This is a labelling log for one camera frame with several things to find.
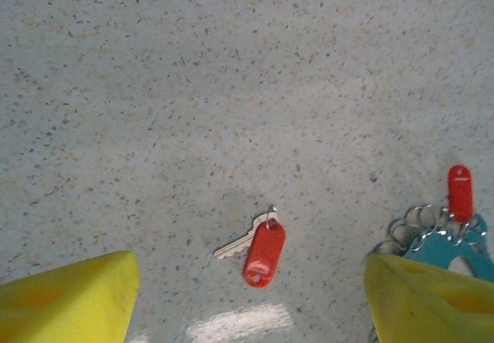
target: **gray floor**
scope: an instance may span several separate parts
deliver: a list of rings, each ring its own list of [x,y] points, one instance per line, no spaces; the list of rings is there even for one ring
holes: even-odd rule
[[[127,341],[364,341],[366,252],[455,163],[494,226],[494,0],[0,2],[0,281],[133,250]],[[257,290],[211,253],[269,204]]]

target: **key ring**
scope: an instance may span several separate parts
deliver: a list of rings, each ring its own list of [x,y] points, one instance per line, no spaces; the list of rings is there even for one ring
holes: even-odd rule
[[[269,226],[269,214],[271,212],[276,212],[277,210],[278,210],[278,208],[276,208],[273,204],[269,206],[268,212],[266,213],[266,228],[267,229],[271,229],[271,227]]]
[[[431,224],[426,224],[423,221],[422,218],[422,213],[425,211],[432,211],[432,213],[429,213],[429,215],[432,215],[432,218],[434,219],[434,223]],[[447,227],[447,222],[446,225],[443,223],[445,216],[448,215],[448,210],[445,207],[437,207],[434,205],[422,205],[422,206],[415,206],[410,208],[407,213],[405,214],[405,222],[407,222],[408,215],[412,212],[416,211],[417,214],[415,215],[417,224],[415,226],[418,226],[421,229],[421,233],[418,235],[418,242],[415,245],[415,247],[411,248],[412,252],[416,252],[422,248],[424,245],[425,240],[428,238],[428,236],[432,235],[433,233],[441,233],[441,234],[446,234],[445,233],[445,228]]]

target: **plastic key fob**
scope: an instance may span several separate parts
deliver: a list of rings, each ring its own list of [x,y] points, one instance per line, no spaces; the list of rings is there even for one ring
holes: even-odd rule
[[[455,165],[448,174],[449,211],[456,222],[467,223],[473,211],[472,174],[463,165]]]
[[[475,227],[459,245],[449,241],[447,236],[432,233],[415,252],[412,249],[418,245],[419,240],[414,240],[403,257],[447,270],[451,262],[460,256],[466,260],[473,277],[494,283],[494,263],[489,258],[486,244],[487,225],[478,214],[475,215],[474,220]]]
[[[285,229],[274,219],[257,228],[244,266],[244,279],[251,287],[265,287],[271,282],[285,237]]]

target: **bunch of keys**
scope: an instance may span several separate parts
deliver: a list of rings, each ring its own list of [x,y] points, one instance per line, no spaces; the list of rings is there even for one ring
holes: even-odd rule
[[[254,218],[252,229],[247,235],[213,253],[215,258],[222,260],[250,246],[243,277],[251,287],[265,287],[275,275],[286,237],[277,210],[271,205],[268,212]]]
[[[425,230],[410,246],[404,257],[432,266],[449,268],[461,257],[470,274],[494,282],[494,263],[486,245],[487,225],[475,214],[473,207],[472,173],[463,165],[455,165],[448,173],[449,208],[442,214],[449,216],[455,231],[432,226]]]

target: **keychain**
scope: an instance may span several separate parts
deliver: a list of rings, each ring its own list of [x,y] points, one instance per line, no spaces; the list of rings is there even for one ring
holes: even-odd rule
[[[448,207],[410,208],[403,218],[391,221],[386,240],[370,254],[393,254],[446,270],[460,257],[473,277],[492,283],[494,264],[487,250],[486,234],[486,222],[474,211],[472,175],[465,166],[456,165],[448,173]],[[379,342],[375,328],[369,342]]]
[[[254,218],[247,235],[213,253],[215,258],[222,260],[249,246],[243,277],[251,287],[265,287],[275,275],[286,238],[285,229],[279,223],[277,210],[271,205],[267,213]]]

